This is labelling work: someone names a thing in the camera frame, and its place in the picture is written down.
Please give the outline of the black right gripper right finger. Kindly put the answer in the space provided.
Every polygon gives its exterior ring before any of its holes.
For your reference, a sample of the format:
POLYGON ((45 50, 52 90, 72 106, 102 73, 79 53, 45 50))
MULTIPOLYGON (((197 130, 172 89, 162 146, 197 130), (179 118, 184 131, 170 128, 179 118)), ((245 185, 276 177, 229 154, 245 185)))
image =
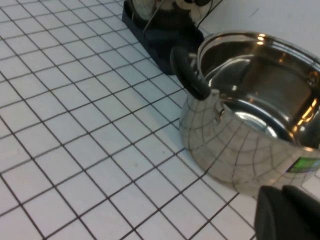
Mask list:
POLYGON ((320 239, 320 201, 292 185, 282 188, 283 194, 293 204, 297 213, 306 223, 308 231, 320 239))

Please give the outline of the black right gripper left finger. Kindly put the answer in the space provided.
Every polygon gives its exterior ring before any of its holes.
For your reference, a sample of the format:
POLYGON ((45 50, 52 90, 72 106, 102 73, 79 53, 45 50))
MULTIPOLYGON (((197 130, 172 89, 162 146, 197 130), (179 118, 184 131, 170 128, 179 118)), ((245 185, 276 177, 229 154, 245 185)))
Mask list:
POLYGON ((285 210, 288 206, 282 191, 262 186, 258 193, 254 229, 258 240, 285 238, 285 210))

